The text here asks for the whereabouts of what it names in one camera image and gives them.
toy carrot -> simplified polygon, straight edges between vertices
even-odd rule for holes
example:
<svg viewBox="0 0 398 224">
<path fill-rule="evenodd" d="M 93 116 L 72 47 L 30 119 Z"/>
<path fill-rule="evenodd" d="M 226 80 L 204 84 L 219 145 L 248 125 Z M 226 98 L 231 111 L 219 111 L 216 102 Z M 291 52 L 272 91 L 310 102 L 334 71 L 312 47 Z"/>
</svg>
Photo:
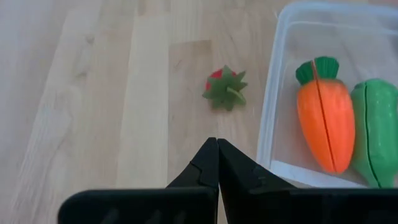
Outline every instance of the toy carrot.
<svg viewBox="0 0 398 224">
<path fill-rule="evenodd" d="M 330 173 L 340 174 L 349 166 L 355 139 L 353 104 L 342 81 L 339 64 L 318 57 L 296 70 L 302 85 L 297 93 L 298 118 L 315 159 Z"/>
</svg>

clear plastic box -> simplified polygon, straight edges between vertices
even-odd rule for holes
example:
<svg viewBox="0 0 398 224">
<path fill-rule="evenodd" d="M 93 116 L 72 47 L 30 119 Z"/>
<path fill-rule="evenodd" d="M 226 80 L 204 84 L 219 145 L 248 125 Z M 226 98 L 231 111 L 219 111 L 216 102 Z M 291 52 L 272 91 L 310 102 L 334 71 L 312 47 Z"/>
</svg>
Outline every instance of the clear plastic box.
<svg viewBox="0 0 398 224">
<path fill-rule="evenodd" d="M 295 2 L 279 16 L 262 109 L 257 162 L 274 174 L 314 187 L 367 187 L 349 168 L 322 171 L 301 132 L 295 70 L 319 56 L 338 59 L 349 91 L 369 78 L 398 86 L 398 11 L 366 4 Z"/>
</svg>

green vegetable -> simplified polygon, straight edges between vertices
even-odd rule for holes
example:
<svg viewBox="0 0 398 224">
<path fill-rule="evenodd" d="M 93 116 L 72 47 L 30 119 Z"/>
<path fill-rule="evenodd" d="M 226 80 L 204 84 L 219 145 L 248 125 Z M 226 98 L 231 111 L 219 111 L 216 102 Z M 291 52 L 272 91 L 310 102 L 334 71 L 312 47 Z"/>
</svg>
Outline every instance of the green vegetable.
<svg viewBox="0 0 398 224">
<path fill-rule="evenodd" d="M 351 92 L 356 130 L 351 164 L 371 187 L 393 187 L 398 171 L 397 97 L 397 88 L 381 79 Z"/>
</svg>

wooden floor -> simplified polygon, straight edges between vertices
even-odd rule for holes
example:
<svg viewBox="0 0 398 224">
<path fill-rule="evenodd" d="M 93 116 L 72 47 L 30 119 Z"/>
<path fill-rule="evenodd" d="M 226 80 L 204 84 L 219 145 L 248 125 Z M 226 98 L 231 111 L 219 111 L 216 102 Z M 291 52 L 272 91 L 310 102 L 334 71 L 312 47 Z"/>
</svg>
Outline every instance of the wooden floor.
<svg viewBox="0 0 398 224">
<path fill-rule="evenodd" d="M 0 223 L 56 223 L 81 190 L 164 187 L 208 136 L 255 158 L 288 2 L 0 0 Z M 249 83 L 232 113 L 201 97 L 225 64 Z"/>
</svg>

toy strawberry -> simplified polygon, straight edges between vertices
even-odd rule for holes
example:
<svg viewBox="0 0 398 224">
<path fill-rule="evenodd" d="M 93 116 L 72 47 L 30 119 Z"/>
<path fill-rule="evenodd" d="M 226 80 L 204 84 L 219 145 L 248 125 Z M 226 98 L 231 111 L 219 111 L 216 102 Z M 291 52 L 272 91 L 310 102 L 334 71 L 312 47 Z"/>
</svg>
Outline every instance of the toy strawberry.
<svg viewBox="0 0 398 224">
<path fill-rule="evenodd" d="M 240 92 L 248 84 L 242 82 L 245 71 L 236 74 L 228 66 L 224 66 L 213 72 L 206 82 L 206 91 L 202 95 L 211 100 L 211 106 L 216 108 L 225 108 L 231 111 L 235 104 L 245 105 L 246 99 Z"/>
</svg>

